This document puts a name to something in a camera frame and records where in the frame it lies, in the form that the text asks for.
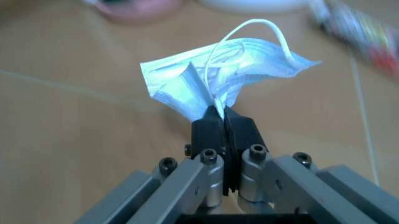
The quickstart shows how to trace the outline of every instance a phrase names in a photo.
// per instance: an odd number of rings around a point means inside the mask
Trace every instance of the white elastic ear loop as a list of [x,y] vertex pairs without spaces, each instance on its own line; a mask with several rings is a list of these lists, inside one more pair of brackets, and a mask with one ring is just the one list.
[[208,68],[209,68],[209,62],[212,58],[212,55],[214,54],[214,52],[217,50],[217,48],[223,43],[225,42],[231,35],[233,35],[235,32],[237,32],[239,29],[241,29],[242,27],[251,24],[251,23],[262,23],[262,24],[266,24],[268,25],[276,34],[278,41],[281,44],[281,48],[283,49],[285,58],[287,59],[287,61],[293,66],[293,67],[299,67],[300,65],[297,63],[297,61],[294,59],[294,57],[291,54],[290,49],[288,48],[288,44],[287,41],[285,40],[284,34],[281,32],[281,30],[278,28],[278,26],[276,24],[274,24],[273,22],[269,21],[269,20],[265,20],[265,19],[251,19],[248,20],[246,22],[243,22],[242,24],[240,24],[238,27],[236,27],[235,29],[233,29],[232,31],[230,31],[230,33],[228,33],[225,37],[223,37],[223,39],[214,47],[214,49],[212,50],[211,54],[209,55],[207,62],[205,64],[205,71],[204,71],[204,81],[205,81],[205,86],[208,89],[209,95],[212,97],[212,94],[209,90],[209,84],[208,84]]

